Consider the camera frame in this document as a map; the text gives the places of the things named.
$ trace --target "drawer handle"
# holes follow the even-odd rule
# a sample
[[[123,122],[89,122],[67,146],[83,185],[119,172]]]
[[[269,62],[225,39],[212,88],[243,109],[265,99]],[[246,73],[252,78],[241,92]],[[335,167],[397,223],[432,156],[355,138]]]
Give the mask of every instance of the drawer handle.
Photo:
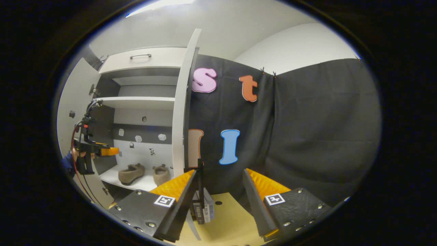
[[[152,57],[152,54],[143,54],[143,55],[135,55],[135,56],[148,56],[148,57]]]

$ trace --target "red cable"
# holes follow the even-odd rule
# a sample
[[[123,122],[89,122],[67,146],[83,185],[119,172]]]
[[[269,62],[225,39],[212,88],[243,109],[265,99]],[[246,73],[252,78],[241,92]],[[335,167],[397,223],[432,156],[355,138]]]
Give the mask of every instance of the red cable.
[[[87,193],[88,197],[91,199],[91,201],[93,201],[95,203],[95,201],[91,198],[91,196],[88,194],[88,191],[85,189],[85,187],[82,184],[82,181],[79,178],[79,173],[77,172],[77,167],[76,167],[76,161],[74,160],[74,155],[73,155],[73,148],[74,148],[74,132],[76,132],[78,126],[76,126],[74,128],[73,131],[73,137],[71,138],[71,156],[73,157],[73,164],[74,164],[74,170],[76,171],[76,175],[77,175],[77,179],[79,180],[80,185],[82,186],[83,190]]]

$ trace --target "pink letter s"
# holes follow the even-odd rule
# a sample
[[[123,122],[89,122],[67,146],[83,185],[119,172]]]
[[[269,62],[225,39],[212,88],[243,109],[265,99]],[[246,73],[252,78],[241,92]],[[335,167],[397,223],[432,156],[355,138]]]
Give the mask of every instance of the pink letter s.
[[[212,68],[198,68],[193,74],[194,81],[192,90],[195,92],[212,92],[217,87],[217,83],[213,79],[217,77],[217,73]]]

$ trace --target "felt slipper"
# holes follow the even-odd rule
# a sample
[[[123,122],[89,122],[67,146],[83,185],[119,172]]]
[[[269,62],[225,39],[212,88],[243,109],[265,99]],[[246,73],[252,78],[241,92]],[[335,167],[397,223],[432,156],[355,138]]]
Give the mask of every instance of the felt slipper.
[[[170,180],[170,172],[165,167],[165,164],[162,164],[160,167],[153,167],[153,169],[153,181],[155,181],[157,186]]]
[[[136,179],[144,175],[146,168],[141,164],[128,165],[128,169],[118,171],[118,180],[123,185],[131,185]]]

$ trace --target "stack of books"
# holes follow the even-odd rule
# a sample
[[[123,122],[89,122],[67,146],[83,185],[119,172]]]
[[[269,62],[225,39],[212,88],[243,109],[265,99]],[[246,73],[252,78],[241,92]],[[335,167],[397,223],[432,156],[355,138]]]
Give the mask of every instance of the stack of books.
[[[197,220],[199,225],[209,223],[214,219],[214,200],[206,188],[203,188],[203,197],[205,203],[204,208],[202,208],[200,202],[193,202],[193,206],[191,207],[191,215],[193,219],[195,218]],[[198,190],[194,193],[193,200],[199,200]]]

